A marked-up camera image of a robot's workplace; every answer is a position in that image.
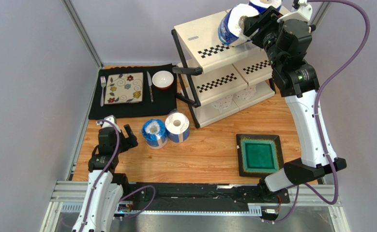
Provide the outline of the Tempo paper roll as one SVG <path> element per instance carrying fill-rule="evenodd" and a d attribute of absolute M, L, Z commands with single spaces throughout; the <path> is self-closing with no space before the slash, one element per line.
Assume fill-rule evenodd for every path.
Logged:
<path fill-rule="evenodd" d="M 221 20 L 217 33 L 220 41 L 227 46 L 239 46 L 249 41 L 243 34 L 245 19 L 257 16 L 259 12 L 247 4 L 237 4 Z"/>
<path fill-rule="evenodd" d="M 279 11 L 282 3 L 283 0 L 249 0 L 249 5 L 254 7 L 260 14 L 271 6 Z"/>

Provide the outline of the white patterned paper roll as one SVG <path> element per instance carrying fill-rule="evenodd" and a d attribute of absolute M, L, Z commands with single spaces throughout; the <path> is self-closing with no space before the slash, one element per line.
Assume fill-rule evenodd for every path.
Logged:
<path fill-rule="evenodd" d="M 211 103 L 211 105 L 222 113 L 225 109 L 229 108 L 233 101 L 233 94 L 223 97 Z"/>

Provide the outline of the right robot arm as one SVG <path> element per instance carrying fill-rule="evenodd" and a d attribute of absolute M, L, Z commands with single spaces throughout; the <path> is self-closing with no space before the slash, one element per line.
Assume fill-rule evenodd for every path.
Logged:
<path fill-rule="evenodd" d="M 263 190 L 277 192 L 343 170 L 347 162 L 333 150 L 315 103 L 320 85 L 312 65 L 305 61 L 312 41 L 305 19 L 283 15 L 275 7 L 245 20 L 244 35 L 266 52 L 272 78 L 288 105 L 301 144 L 301 157 L 260 181 Z"/>

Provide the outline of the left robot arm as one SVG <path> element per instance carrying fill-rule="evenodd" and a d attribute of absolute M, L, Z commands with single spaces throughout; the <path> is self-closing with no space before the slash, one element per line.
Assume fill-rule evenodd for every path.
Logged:
<path fill-rule="evenodd" d="M 126 174 L 114 173 L 118 155 L 138 145 L 131 127 L 126 124 L 125 137 L 117 125 L 102 123 L 99 130 L 99 144 L 94 148 L 88 162 L 88 185 L 74 232 L 109 231 L 118 202 L 129 189 Z"/>

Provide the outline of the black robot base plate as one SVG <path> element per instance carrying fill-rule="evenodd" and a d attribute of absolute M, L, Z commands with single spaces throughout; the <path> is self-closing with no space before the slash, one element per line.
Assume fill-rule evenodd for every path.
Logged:
<path fill-rule="evenodd" d="M 199 183 L 131 183 L 126 187 L 121 204 L 132 210 L 161 212 L 240 212 L 252 204 L 273 204 L 275 207 L 290 203 L 288 191 L 282 190 L 271 200 L 260 196 L 257 185 L 199 184 Z"/>

